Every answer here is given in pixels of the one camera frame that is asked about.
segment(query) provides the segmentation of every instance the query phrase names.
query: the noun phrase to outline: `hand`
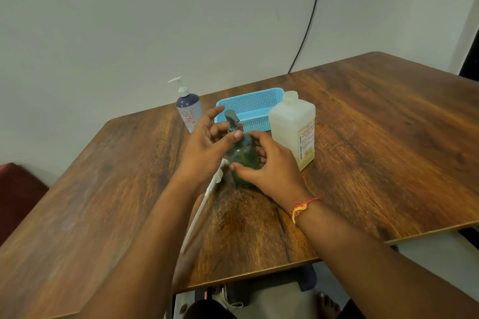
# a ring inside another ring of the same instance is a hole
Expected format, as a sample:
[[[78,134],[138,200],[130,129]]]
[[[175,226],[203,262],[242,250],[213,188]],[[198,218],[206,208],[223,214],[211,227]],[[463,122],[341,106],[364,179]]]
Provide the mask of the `hand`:
[[[287,212],[296,207],[293,201],[303,202],[312,198],[291,150],[278,144],[266,132],[250,131],[248,134],[259,145],[256,150],[264,166],[255,170],[232,163],[230,169],[238,177],[261,189]]]
[[[214,118],[225,109],[217,106],[200,117],[191,133],[175,176],[193,184],[202,193],[217,172],[221,159],[236,142],[243,138],[240,130],[228,134],[227,121],[214,124]]]

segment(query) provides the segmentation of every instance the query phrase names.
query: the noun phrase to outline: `tabletop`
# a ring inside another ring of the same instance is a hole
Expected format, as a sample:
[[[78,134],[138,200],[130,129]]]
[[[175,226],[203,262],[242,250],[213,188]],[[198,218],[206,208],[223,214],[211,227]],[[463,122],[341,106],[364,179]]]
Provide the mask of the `tabletop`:
[[[308,188],[397,242],[479,222],[479,83],[372,52],[201,97],[271,87],[316,105]],[[0,248],[0,316],[78,312],[122,257],[188,138],[174,104],[105,124]],[[175,273],[175,290],[318,261],[288,214],[226,172]]]

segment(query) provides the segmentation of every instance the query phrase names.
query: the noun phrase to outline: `gray pump nozzle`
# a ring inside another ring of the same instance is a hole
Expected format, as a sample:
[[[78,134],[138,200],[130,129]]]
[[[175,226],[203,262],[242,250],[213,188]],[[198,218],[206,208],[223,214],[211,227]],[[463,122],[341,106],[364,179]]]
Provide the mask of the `gray pump nozzle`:
[[[228,128],[228,132],[235,131],[235,130],[241,130],[241,128],[236,124],[237,122],[240,122],[240,119],[236,116],[235,110],[228,110],[225,111],[225,117],[227,122],[230,123],[230,127]]]

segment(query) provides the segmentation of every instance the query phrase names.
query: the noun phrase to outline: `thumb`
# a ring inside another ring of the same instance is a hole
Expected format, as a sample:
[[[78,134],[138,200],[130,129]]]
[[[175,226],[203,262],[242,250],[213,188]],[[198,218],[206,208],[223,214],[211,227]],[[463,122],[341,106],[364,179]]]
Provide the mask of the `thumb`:
[[[236,175],[247,182],[253,183],[256,185],[256,180],[259,174],[259,171],[253,168],[247,168],[240,163],[231,163],[230,169],[236,173]]]
[[[235,143],[243,138],[241,130],[231,131],[231,133],[224,135],[221,140],[214,143],[215,150],[218,155],[223,156]]]

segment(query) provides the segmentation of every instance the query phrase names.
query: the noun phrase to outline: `white plastic bottle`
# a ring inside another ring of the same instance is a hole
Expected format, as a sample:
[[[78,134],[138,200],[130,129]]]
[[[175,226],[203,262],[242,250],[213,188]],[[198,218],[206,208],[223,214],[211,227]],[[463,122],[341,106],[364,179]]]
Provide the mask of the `white plastic bottle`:
[[[177,81],[180,85],[178,93],[180,97],[176,100],[176,108],[180,113],[186,128],[191,133],[198,122],[198,119],[203,115],[203,105],[201,105],[200,96],[190,93],[188,89],[183,86],[181,77],[173,78],[168,82]]]
[[[316,106],[298,99],[296,91],[286,91],[268,117],[273,140],[289,148],[303,170],[314,159]]]

